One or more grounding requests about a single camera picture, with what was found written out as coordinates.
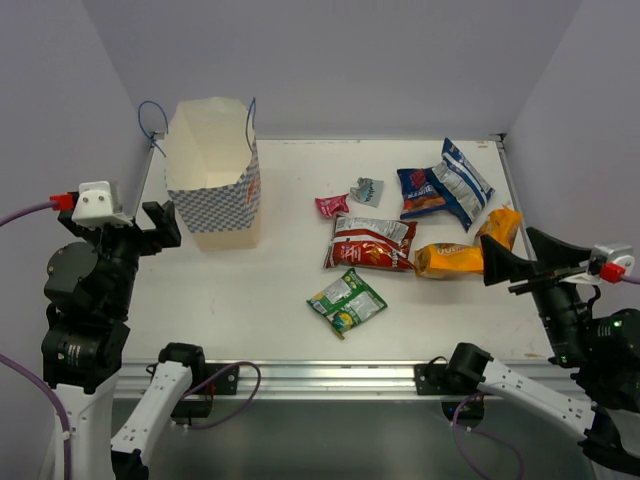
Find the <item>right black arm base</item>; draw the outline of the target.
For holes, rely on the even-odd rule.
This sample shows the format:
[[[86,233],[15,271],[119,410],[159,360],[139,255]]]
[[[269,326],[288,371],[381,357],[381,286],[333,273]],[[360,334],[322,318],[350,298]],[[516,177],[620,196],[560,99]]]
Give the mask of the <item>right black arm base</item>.
[[[448,360],[444,356],[436,356],[426,363],[413,366],[413,381],[418,396],[453,397],[461,394],[449,384],[446,378]],[[464,406],[459,414],[458,423],[465,427],[479,426],[484,419],[484,400],[473,400]]]

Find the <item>green yellow snack packet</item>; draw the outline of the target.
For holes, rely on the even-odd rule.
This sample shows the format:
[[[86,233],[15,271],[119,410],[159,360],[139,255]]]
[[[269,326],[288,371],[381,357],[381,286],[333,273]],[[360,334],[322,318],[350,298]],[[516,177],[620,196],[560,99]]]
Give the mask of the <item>green yellow snack packet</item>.
[[[341,340],[345,334],[388,308],[387,302],[354,269],[306,300]]]

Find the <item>pink candy packet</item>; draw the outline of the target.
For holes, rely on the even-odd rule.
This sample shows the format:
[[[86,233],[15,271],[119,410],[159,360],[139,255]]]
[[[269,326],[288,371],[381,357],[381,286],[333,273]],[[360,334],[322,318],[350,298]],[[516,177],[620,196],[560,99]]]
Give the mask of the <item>pink candy packet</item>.
[[[350,212],[347,198],[348,194],[316,198],[315,205],[317,210],[323,217],[332,218],[339,213]]]

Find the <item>orange snack bag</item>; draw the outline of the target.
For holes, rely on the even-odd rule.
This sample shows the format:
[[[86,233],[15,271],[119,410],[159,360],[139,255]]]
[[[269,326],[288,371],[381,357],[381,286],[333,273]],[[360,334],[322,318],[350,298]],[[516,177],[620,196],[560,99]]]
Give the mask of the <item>orange snack bag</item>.
[[[416,250],[414,266],[417,276],[429,278],[482,274],[484,271],[481,248],[457,243],[434,243]]]

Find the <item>grey small snack packet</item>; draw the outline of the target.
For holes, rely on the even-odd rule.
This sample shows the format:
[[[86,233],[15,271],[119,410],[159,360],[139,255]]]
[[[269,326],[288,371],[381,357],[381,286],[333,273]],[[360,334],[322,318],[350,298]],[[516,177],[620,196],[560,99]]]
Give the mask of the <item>grey small snack packet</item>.
[[[377,208],[380,204],[384,182],[368,177],[357,179],[357,185],[350,188],[351,197],[359,204]]]

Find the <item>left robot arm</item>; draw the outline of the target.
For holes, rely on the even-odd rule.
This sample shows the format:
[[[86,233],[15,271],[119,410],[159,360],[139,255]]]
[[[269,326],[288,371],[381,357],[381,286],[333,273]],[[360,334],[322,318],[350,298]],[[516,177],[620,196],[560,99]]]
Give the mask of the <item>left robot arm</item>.
[[[59,222],[77,240],[52,255],[44,294],[49,328],[41,344],[43,376],[59,404],[62,437],[56,444],[60,479],[146,479],[154,446],[186,392],[208,379],[201,347],[163,348],[150,385],[118,434],[113,399],[139,261],[181,244],[175,206],[145,202],[153,228],[136,223],[77,225],[69,211]]]

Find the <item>red chips bag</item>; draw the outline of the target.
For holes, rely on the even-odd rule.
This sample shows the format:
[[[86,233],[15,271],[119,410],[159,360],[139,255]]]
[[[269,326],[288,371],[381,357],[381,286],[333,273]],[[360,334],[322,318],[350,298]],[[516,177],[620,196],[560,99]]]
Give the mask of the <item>red chips bag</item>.
[[[349,266],[388,271],[414,270],[410,251],[417,226],[416,221],[337,215],[323,268]]]

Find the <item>yellow candy bag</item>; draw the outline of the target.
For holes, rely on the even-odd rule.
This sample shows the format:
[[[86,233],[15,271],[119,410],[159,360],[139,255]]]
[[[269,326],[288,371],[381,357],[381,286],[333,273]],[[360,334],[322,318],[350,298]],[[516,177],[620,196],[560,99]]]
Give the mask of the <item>yellow candy bag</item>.
[[[477,231],[474,241],[480,245],[481,238],[488,235],[511,251],[522,222],[522,214],[507,206],[493,210]]]

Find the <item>blue Burts chips bag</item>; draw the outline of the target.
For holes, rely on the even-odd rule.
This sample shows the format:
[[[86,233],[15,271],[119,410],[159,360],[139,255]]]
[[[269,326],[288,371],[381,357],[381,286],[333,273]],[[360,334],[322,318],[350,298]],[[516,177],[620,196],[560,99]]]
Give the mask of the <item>blue Burts chips bag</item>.
[[[449,138],[443,141],[441,160],[437,165],[397,169],[396,174],[403,201],[401,220],[446,211],[468,231],[495,193]]]

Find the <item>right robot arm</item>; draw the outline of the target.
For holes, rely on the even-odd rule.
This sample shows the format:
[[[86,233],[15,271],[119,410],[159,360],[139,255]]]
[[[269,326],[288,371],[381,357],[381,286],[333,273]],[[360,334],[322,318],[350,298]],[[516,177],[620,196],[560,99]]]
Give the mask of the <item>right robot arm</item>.
[[[535,257],[514,255],[490,235],[481,236],[483,280],[509,283],[532,296],[549,340],[551,364],[571,370],[584,401],[563,395],[507,366],[471,343],[456,346],[445,370],[451,389],[470,398],[491,394],[511,400],[561,426],[582,453],[613,471],[639,473],[639,312],[625,308],[595,317],[581,285],[637,284],[634,249],[622,243],[571,245],[536,228],[526,230]]]

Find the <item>blue checkered paper bag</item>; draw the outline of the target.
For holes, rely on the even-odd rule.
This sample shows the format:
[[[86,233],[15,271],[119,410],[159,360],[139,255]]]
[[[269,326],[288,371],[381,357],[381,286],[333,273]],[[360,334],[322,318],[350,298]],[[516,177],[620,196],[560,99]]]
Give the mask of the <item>blue checkered paper bag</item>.
[[[256,100],[182,101],[154,142],[165,188],[202,251],[255,248],[261,229]]]

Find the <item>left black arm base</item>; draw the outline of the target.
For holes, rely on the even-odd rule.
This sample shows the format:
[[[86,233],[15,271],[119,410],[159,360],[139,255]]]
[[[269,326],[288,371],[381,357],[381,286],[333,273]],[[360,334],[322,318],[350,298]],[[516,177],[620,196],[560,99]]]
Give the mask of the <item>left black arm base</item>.
[[[213,410],[216,395],[234,396],[237,393],[239,373],[239,366],[230,368],[200,388],[196,399],[181,400],[171,413],[171,419],[187,425],[192,425],[194,420],[206,419]]]

